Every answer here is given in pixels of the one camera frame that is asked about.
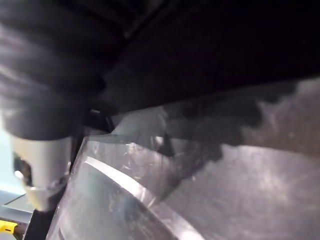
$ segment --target clear plastic sheet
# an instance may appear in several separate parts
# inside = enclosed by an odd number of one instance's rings
[[[115,117],[112,134],[82,144],[47,239],[319,239],[320,162],[306,156],[319,143],[297,124],[319,125],[301,108],[315,88],[273,105],[246,90]]]

